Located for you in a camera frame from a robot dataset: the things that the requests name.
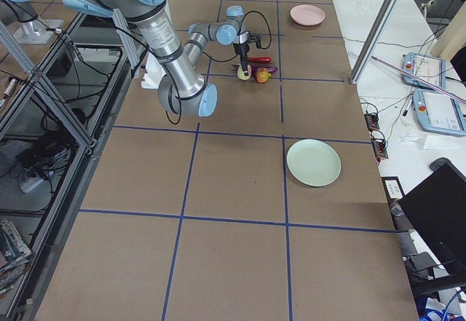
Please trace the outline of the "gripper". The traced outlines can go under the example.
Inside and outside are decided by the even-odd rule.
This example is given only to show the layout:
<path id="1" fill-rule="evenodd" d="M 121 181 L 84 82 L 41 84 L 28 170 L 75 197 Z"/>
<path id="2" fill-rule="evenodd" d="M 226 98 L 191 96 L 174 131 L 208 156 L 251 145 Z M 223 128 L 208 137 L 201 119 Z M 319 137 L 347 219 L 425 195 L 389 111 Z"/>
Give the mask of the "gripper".
<path id="1" fill-rule="evenodd" d="M 240 67 L 244 77 L 251 72 L 250 64 L 248 62 L 248 52 L 250 50 L 249 39 L 249 33 L 240 33 L 233 41 L 234 51 L 240 56 Z"/>

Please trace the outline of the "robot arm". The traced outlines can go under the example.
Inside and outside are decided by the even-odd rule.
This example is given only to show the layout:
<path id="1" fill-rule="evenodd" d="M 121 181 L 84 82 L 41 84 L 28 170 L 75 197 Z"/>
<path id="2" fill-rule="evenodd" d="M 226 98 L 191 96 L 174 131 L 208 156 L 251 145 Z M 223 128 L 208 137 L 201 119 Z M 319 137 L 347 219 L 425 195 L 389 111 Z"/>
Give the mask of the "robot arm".
<path id="1" fill-rule="evenodd" d="M 214 84 L 195 70 L 208 41 L 228 46 L 240 56 L 243 72 L 248 72 L 248 51 L 252 40 L 245 25 L 242 7 L 231 6 L 220 23 L 198 23 L 190 28 L 187 43 L 181 43 L 165 11 L 167 0 L 62 0 L 78 12 L 111 17 L 120 10 L 137 26 L 165 75 L 158 88 L 159 102 L 174 114 L 211 116 L 218 99 Z"/>
<path id="2" fill-rule="evenodd" d="M 13 34 L 20 44 L 47 44 L 54 30 L 64 24 L 64 20 L 41 18 L 30 0 L 1 0 L 1 22 L 5 26 L 20 24 Z"/>

